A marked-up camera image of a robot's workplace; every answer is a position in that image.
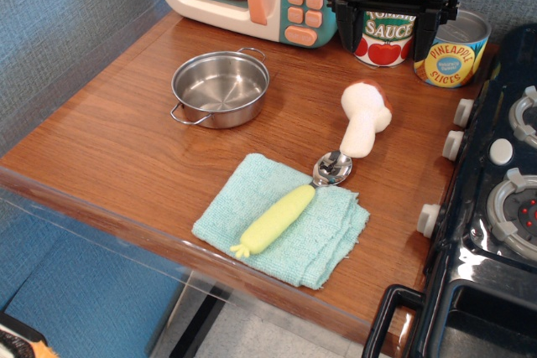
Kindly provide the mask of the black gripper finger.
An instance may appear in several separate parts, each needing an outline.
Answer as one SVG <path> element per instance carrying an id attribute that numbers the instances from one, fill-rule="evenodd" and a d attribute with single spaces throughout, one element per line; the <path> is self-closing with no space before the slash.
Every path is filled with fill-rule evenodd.
<path id="1" fill-rule="evenodd" d="M 443 11 L 441 8 L 427 8 L 415 15 L 414 22 L 414 62 L 424 60 L 442 23 Z"/>
<path id="2" fill-rule="evenodd" d="M 340 8 L 336 11 L 338 32 L 343 47 L 354 54 L 362 40 L 364 12 L 359 8 Z"/>

